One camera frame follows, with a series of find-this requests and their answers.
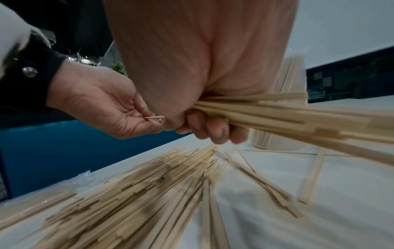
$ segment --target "green plant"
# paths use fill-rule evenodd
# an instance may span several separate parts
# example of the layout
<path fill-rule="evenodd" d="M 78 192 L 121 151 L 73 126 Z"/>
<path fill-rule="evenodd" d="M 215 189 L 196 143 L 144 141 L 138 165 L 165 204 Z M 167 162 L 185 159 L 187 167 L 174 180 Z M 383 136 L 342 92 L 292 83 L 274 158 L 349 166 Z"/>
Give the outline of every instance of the green plant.
<path fill-rule="evenodd" d="M 123 74 L 124 76 L 128 77 L 127 72 L 124 69 L 123 64 L 121 62 L 117 62 L 117 63 L 113 64 L 110 68 L 112 70 L 114 70 L 114 71 L 116 71 L 116 72 L 118 72 L 120 74 Z"/>

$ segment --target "button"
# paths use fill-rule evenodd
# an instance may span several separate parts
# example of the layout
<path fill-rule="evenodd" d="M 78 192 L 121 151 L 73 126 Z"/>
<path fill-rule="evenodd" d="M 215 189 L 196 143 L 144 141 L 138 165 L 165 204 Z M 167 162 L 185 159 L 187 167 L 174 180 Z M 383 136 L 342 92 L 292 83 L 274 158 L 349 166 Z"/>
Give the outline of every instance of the button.
<path fill-rule="evenodd" d="M 29 66 L 22 68 L 22 72 L 24 75 L 26 75 L 29 78 L 34 78 L 38 74 L 36 69 L 29 67 Z"/>

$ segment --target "blue wall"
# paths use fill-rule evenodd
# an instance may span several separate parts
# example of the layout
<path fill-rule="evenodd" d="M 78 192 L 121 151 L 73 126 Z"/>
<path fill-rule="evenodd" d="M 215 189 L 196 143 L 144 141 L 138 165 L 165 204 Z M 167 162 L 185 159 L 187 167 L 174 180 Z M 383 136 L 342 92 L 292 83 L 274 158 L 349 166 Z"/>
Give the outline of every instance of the blue wall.
<path fill-rule="evenodd" d="M 0 169 L 14 198 L 184 136 L 162 132 L 117 140 L 77 120 L 0 130 Z"/>

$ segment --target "black sleeve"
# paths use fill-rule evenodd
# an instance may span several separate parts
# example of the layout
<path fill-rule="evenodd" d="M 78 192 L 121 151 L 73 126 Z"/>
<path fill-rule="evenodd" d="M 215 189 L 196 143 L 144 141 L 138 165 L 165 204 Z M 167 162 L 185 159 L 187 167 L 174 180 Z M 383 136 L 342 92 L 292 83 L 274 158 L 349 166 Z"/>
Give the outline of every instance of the black sleeve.
<path fill-rule="evenodd" d="M 48 48 L 42 37 L 32 32 L 28 45 L 18 45 L 6 57 L 5 75 L 0 80 L 0 106 L 29 111 L 48 111 L 48 87 L 67 56 Z"/>

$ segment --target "white table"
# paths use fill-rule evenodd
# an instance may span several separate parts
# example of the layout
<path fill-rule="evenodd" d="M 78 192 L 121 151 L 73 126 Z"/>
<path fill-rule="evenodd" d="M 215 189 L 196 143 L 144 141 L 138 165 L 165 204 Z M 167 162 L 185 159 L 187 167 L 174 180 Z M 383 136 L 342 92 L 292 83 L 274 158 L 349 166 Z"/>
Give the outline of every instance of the white table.
<path fill-rule="evenodd" d="M 341 100 L 318 105 L 368 106 L 391 109 L 393 97 Z M 210 145 L 194 135 L 165 144 L 92 173 L 103 182 L 173 148 Z M 234 145 L 220 146 L 230 151 Z M 270 181 L 297 197 L 312 167 L 317 148 L 294 153 L 261 152 L 246 143 L 239 146 Z M 379 149 L 394 153 L 393 147 Z M 394 248 L 394 169 L 355 157 L 329 152 L 311 205 L 296 203 L 304 219 L 278 209 L 260 186 L 229 167 L 215 193 L 233 249 L 243 248 Z M 0 233 L 0 248 L 29 248 L 40 236 L 18 240 L 39 228 L 45 218 L 66 203 L 16 224 Z M 190 221 L 178 249 L 199 249 L 201 210 Z"/>

